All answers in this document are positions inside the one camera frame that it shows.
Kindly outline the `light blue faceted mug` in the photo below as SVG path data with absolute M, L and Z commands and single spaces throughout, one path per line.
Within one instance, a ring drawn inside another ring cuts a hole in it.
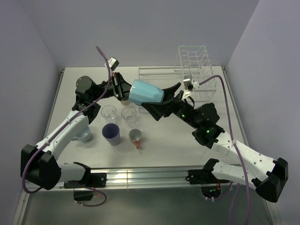
M 142 103 L 160 103 L 164 97 L 164 91 L 159 87 L 135 79 L 130 89 L 128 100 L 138 106 Z

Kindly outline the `beige tall tumbler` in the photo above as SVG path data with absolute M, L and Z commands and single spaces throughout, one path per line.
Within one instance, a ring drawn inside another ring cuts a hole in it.
M 130 104 L 130 101 L 129 100 L 125 100 L 125 101 L 121 101 L 120 102 L 122 105 L 126 106 L 126 105 L 129 105 Z

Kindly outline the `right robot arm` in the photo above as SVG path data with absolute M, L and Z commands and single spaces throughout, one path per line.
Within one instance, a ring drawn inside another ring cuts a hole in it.
M 218 179 L 245 184 L 263 199 L 276 203 L 288 180 L 288 162 L 281 157 L 268 157 L 234 139 L 217 125 L 220 117 L 213 103 L 194 108 L 183 99 L 183 95 L 184 92 L 180 91 L 167 101 L 143 102 L 142 107 L 155 120 L 174 114 L 195 128 L 192 135 L 200 145 L 220 152 L 241 165 L 226 165 L 218 159 L 209 159 L 203 168 L 205 181 L 212 183 Z

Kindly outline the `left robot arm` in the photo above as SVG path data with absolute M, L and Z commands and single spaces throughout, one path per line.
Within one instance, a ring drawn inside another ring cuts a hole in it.
M 102 98 L 116 97 L 126 101 L 131 84 L 117 73 L 109 73 L 108 80 L 96 84 L 90 77 L 82 76 L 76 81 L 75 105 L 67 118 L 45 139 L 34 146 L 25 145 L 21 151 L 21 178 L 40 189 L 50 190 L 60 182 L 75 182 L 80 187 L 91 183 L 91 168 L 82 163 L 59 165 L 57 160 L 67 145 L 97 117 Z

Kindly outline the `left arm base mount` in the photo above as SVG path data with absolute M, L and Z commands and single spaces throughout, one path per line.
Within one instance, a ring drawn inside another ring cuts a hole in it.
M 73 189 L 73 197 L 76 202 L 85 204 L 94 197 L 100 197 L 106 200 L 107 197 L 100 192 L 97 192 L 97 188 L 105 188 L 107 181 L 107 173 L 94 172 L 91 173 L 86 181 L 68 181 L 65 182 L 63 187 L 66 189 Z

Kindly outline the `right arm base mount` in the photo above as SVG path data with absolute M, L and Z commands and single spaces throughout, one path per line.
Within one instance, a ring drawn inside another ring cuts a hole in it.
M 188 170 L 188 175 L 185 181 L 190 185 L 209 185 L 209 187 L 202 187 L 201 193 L 205 200 L 212 202 L 223 195 L 227 194 L 231 189 L 233 183 L 228 180 L 219 180 L 211 172 L 204 169 Z

